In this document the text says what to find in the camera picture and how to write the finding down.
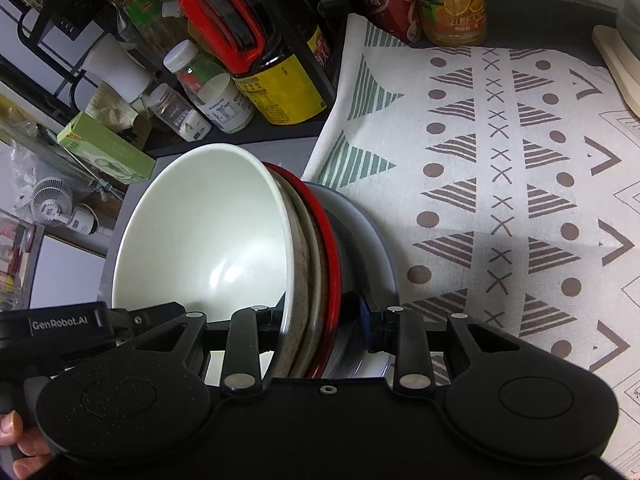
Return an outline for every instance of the green carton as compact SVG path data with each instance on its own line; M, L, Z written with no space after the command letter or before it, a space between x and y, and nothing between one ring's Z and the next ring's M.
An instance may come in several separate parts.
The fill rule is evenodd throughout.
M156 164L84 112L58 134L58 144L123 184L149 180Z

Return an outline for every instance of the red can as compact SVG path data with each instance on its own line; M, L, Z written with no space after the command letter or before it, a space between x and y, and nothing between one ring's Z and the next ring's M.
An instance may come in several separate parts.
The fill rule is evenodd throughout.
M422 37L416 0L365 0L373 24L404 43Z

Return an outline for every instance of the patterned tablecloth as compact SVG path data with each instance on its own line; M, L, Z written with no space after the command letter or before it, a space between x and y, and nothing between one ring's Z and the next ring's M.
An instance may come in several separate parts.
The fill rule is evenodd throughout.
M640 122L606 69L410 49L352 15L304 178L373 218L405 306L466 312L607 381L620 420L604 458L640 478Z

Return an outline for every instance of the finger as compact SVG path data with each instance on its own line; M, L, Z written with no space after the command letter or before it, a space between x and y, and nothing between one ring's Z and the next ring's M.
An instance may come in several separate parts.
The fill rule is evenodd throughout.
M29 428L22 432L22 437L18 439L18 449L26 456L48 455L51 453L39 428Z
M21 458L14 462L14 473L18 480L24 480L25 478L34 474L38 469L44 467L44 465L51 460L51 455L30 456L28 458Z
M22 419L17 412L0 415L0 446L11 446L22 436Z

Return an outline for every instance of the red bottle handle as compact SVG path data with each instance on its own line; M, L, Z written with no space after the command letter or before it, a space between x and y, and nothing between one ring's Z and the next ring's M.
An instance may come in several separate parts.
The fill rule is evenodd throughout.
M244 0L228 0L249 27L256 46L240 50L224 20L205 0L178 0L187 18L233 74L243 74L260 57L266 40L262 29Z

